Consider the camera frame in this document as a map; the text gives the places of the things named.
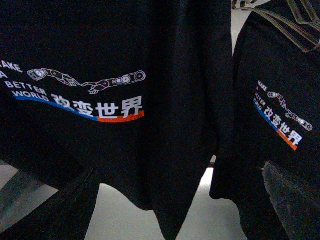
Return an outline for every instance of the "robotic arm graphic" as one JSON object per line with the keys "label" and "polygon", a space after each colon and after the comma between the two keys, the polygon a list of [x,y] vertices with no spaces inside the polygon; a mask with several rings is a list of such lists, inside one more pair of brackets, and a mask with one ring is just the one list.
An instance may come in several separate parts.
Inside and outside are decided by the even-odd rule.
{"label": "robotic arm graphic", "polygon": [[286,111],[285,116],[288,119],[293,119],[296,122],[298,122],[307,131],[312,131],[313,126],[309,122],[307,122],[306,120],[300,118],[298,115],[296,115],[295,113],[290,111],[290,109],[287,108],[286,100],[281,94],[279,94],[277,92],[269,91],[268,92],[268,97],[270,99],[275,99],[275,98],[279,99],[280,105],[281,105],[281,107],[283,109],[285,109],[285,111]]}
{"label": "robotic arm graphic", "polygon": [[46,77],[51,77],[69,87],[91,86],[91,89],[89,90],[90,95],[97,94],[100,91],[104,91],[111,87],[115,87],[118,85],[135,84],[146,79],[146,73],[144,71],[136,71],[134,73],[129,73],[118,78],[104,79],[100,81],[88,81],[82,84],[80,84],[77,80],[75,80],[68,74],[64,74],[59,71],[47,68],[32,69],[29,70],[27,74],[34,81],[40,81]]}
{"label": "robotic arm graphic", "polygon": [[41,68],[41,69],[32,69],[27,72],[30,78],[35,81],[42,80],[46,77],[55,78],[60,83],[67,85],[69,87],[77,87],[81,86],[81,84],[75,80],[73,77],[69,76],[68,74],[61,73],[56,70]]}

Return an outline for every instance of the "plastic hanger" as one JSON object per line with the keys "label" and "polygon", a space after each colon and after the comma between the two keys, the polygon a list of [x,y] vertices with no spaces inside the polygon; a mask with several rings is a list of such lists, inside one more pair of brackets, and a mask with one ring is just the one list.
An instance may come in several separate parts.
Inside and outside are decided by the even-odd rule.
{"label": "plastic hanger", "polygon": [[[304,6],[306,12],[308,13],[309,17],[311,18],[311,22],[307,22],[295,0],[286,0],[289,4],[289,7],[294,15],[294,18],[296,19],[297,23],[300,25],[309,25],[313,27],[315,30],[320,32],[320,19],[314,10],[313,6],[309,2],[309,0],[300,0],[302,5]],[[269,21],[272,25],[274,25],[281,33],[283,33],[290,41],[292,41],[298,48],[300,48],[304,53],[310,53],[315,50],[320,49],[320,39],[316,39],[314,36],[312,36],[310,33],[302,29],[300,26],[295,24],[294,22],[288,20],[287,18],[274,13],[272,11],[264,10],[264,9],[256,9],[253,7],[247,7],[246,4],[253,4],[257,2],[257,0],[233,0],[232,1],[232,9],[233,10],[242,10],[242,11],[251,11],[259,14],[261,17]],[[297,40],[288,30],[286,30],[279,22],[282,24],[288,26],[290,29],[294,30],[296,33],[304,37],[307,41],[312,43],[314,47],[312,49],[307,49],[299,40]]]}

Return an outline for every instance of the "hanging clothes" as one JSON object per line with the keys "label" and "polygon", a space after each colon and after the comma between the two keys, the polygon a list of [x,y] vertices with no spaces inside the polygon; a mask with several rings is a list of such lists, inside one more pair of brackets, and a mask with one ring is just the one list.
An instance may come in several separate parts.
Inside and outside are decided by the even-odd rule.
{"label": "hanging clothes", "polygon": [[[311,2],[319,14],[319,1]],[[257,9],[296,23],[284,0]],[[316,29],[300,27],[319,42]],[[291,33],[308,49],[314,47],[296,32]],[[320,187],[319,57],[318,51],[301,51],[256,12],[251,13],[238,37],[233,55],[236,157],[217,159],[210,195],[237,204],[249,239],[288,239],[265,189],[261,169],[266,161],[313,188]]]}
{"label": "hanging clothes", "polygon": [[0,159],[59,188],[97,165],[174,240],[233,155],[230,3],[0,4]]}

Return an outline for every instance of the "orange stripe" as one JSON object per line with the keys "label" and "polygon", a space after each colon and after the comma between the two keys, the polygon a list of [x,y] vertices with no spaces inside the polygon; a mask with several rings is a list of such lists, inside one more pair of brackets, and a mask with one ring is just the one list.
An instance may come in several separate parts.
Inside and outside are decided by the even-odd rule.
{"label": "orange stripe", "polygon": [[298,147],[295,146],[295,145],[293,145],[292,141],[289,141],[289,139],[288,139],[280,130],[278,130],[278,131],[276,131],[276,132],[280,135],[280,137],[283,138],[283,140],[284,140],[293,150],[296,151],[296,150],[298,149]]}
{"label": "orange stripe", "polygon": [[125,123],[125,122],[131,122],[137,119],[140,119],[145,116],[145,111],[140,111],[138,115],[131,114],[128,117],[124,118],[123,116],[118,116],[117,118],[100,118],[98,117],[98,121],[101,123]]}

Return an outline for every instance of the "blue stripe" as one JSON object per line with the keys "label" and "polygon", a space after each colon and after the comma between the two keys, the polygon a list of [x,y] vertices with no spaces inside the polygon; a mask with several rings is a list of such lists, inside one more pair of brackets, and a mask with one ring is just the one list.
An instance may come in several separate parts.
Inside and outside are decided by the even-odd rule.
{"label": "blue stripe", "polygon": [[65,111],[68,111],[70,113],[73,113],[73,114],[77,114],[78,116],[82,117],[82,118],[85,118],[85,119],[89,119],[89,120],[93,120],[93,121],[96,121],[96,122],[99,122],[98,121],[98,117],[96,116],[87,116],[87,115],[83,115],[83,114],[80,114],[78,111],[72,111],[71,109],[69,108],[66,108],[66,107],[63,107],[59,104],[57,104],[56,102],[53,102],[53,101],[45,101],[43,99],[39,99],[39,98],[34,98],[34,97],[27,97],[27,96],[14,96],[15,99],[17,100],[23,100],[23,101],[34,101],[34,102],[40,102],[40,103],[45,103],[45,104],[49,104],[53,107],[56,107],[56,108],[59,108],[59,109],[63,109]]}
{"label": "blue stripe", "polygon": [[258,108],[258,106],[256,105],[254,99],[253,99],[253,104],[254,104],[255,108],[258,110],[258,112],[260,113],[260,115],[261,115],[261,116],[270,124],[270,126],[277,132],[277,131],[278,131],[278,128],[277,128],[275,125],[273,125],[272,122],[269,120],[269,118],[267,118],[267,116],[265,115],[265,113]]}

